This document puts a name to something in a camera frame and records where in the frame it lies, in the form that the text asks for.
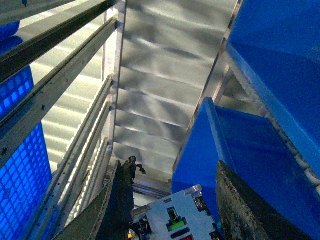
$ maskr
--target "aluminum rail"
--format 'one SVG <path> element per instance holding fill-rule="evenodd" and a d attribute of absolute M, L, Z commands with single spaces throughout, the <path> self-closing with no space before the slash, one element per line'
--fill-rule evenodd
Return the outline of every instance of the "aluminum rail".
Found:
<path fill-rule="evenodd" d="M 32 224 L 26 231 L 25 240 L 41 239 L 37 236 L 43 235 L 46 231 L 49 222 L 56 210 L 56 206 L 61 198 L 61 195 L 69 181 L 69 178 L 74 170 L 77 160 L 89 138 L 91 129 L 94 127 L 96 119 L 101 111 L 105 102 L 112 83 L 112 78 L 108 77 L 101 87 L 97 97 L 95 98 L 90 110 L 87 112 L 86 117 L 74 137 L 73 142 L 68 148 L 61 167 L 54 175 L 52 182 L 43 198 L 41 205 L 37 211 L 36 216 L 33 218 Z"/>
<path fill-rule="evenodd" d="M 110 19 L 103 24 L 67 59 L 45 76 L 25 99 L 0 122 L 0 169 L 116 28 L 117 21 L 115 19 Z"/>
<path fill-rule="evenodd" d="M 0 4 L 0 27 L 29 18 L 75 0 L 7 0 Z"/>
<path fill-rule="evenodd" d="M 109 162 L 110 162 L 110 158 L 111 155 L 107 154 L 107 147 L 108 147 L 108 139 L 105 138 L 102 142 L 101 145 L 101 149 L 99 151 L 99 154 L 97 156 L 96 159 L 96 164 L 92 170 L 92 176 L 89 180 L 88 186 L 87 186 L 87 191 L 83 196 L 82 199 L 82 203 L 80 205 L 79 208 L 79 214 L 87 208 L 87 206 L 99 195 L 100 192 L 98 192 L 98 194 L 95 194 L 92 190 L 94 189 L 94 186 L 97 185 L 97 181 L 98 179 L 101 177 L 99 176 L 99 173 L 101 172 L 101 169 L 104 169 L 103 172 L 106 171 L 106 169 L 108 168 Z"/>
<path fill-rule="evenodd" d="M 0 84 L 114 6 L 105 0 L 0 56 Z"/>
<path fill-rule="evenodd" d="M 98 158 L 100 162 L 100 166 L 99 168 L 97 167 L 96 174 L 93 176 L 93 178 L 95 178 L 94 184 L 92 185 L 92 188 L 90 188 L 91 191 L 89 194 L 89 198 L 87 200 L 88 202 L 84 202 L 84 204 L 86 205 L 89 205 L 90 202 L 92 202 L 100 194 L 101 190 L 103 189 L 103 182 L 105 178 L 105 173 L 108 170 L 108 166 L 110 163 L 111 153 L 108 152 L 109 142 L 107 143 L 107 145 L 102 147 L 103 148 L 101 149 L 101 151 L 103 151 L 102 152 L 103 155 L 101 154 L 101 159 Z"/>
<path fill-rule="evenodd" d="M 118 3 L 114 6 L 114 9 L 118 11 L 118 28 L 116 30 L 116 42 L 115 42 L 115 53 L 114 53 L 114 68 L 113 68 L 113 83 L 112 88 L 110 90 L 108 99 L 111 101 L 111 109 L 110 114 L 107 118 L 105 127 L 103 129 L 102 137 L 108 138 L 108 146 L 107 146 L 107 154 L 111 156 L 114 148 L 114 134 L 115 134 L 115 125 L 116 125 L 116 111 L 117 111 L 117 103 L 118 103 L 118 92 L 119 92 L 119 80 L 120 80 L 120 70 L 121 70 L 121 59 L 122 59 L 122 51 L 123 51 L 123 42 L 124 42 L 124 29 L 126 24 L 126 13 L 127 13 L 127 0 L 119 0 Z M 106 61 L 106 47 L 104 47 L 103 57 L 102 57 L 102 79 L 104 76 L 108 74 L 108 64 Z M 93 187 L 93 197 L 90 199 L 91 201 L 94 199 L 94 196 L 97 196 L 101 190 L 103 189 L 103 182 L 105 175 L 107 173 L 108 166 L 104 165 L 104 168 L 99 170 L 99 175 L 97 179 L 97 184 Z"/>
<path fill-rule="evenodd" d="M 81 194 L 84 186 L 83 183 L 88 172 L 88 166 L 96 149 L 97 143 L 101 138 L 101 131 L 104 123 L 107 120 L 110 106 L 110 102 L 105 102 L 100 111 L 100 115 L 96 120 L 95 127 L 92 130 L 91 138 L 89 139 L 88 145 L 83 152 L 82 160 L 76 168 L 74 177 L 72 178 L 72 181 L 67 189 L 65 196 L 63 197 L 63 200 L 59 203 L 59 211 L 57 218 L 51 228 L 51 232 L 53 234 L 51 235 L 50 239 L 64 229 L 70 212 L 72 211 L 79 195 Z"/>
<path fill-rule="evenodd" d="M 181 148 L 176 156 L 174 165 L 172 167 L 172 172 L 174 173 L 178 167 L 180 158 L 182 153 L 184 152 L 186 143 L 188 141 L 188 138 L 190 136 L 191 130 L 195 124 L 195 120 L 197 118 L 197 115 L 199 113 L 201 104 L 204 100 L 205 97 L 210 97 L 213 98 L 213 101 L 215 104 L 218 104 L 219 101 L 221 100 L 221 97 L 223 95 L 223 92 L 225 91 L 228 82 L 229 82 L 229 78 L 232 76 L 232 71 L 230 69 L 230 66 L 228 65 L 228 63 L 226 62 L 226 60 L 223 58 L 223 53 L 226 49 L 226 44 L 228 42 L 229 39 L 229 35 L 232 31 L 232 28 L 234 26 L 234 22 L 238 16 L 239 10 L 243 4 L 243 0 L 238 0 L 233 13 L 231 15 L 231 20 L 230 23 L 224 33 L 224 36 L 222 38 L 221 44 L 220 44 L 220 48 L 219 51 L 214 59 L 214 63 L 212 65 L 211 71 L 209 73 L 209 76 L 205 82 L 203 91 L 200 95 L 198 104 L 195 108 L 194 114 L 190 120 L 189 126 L 187 128 L 186 131 L 186 137 L 183 140 L 182 144 L 181 144 Z"/>

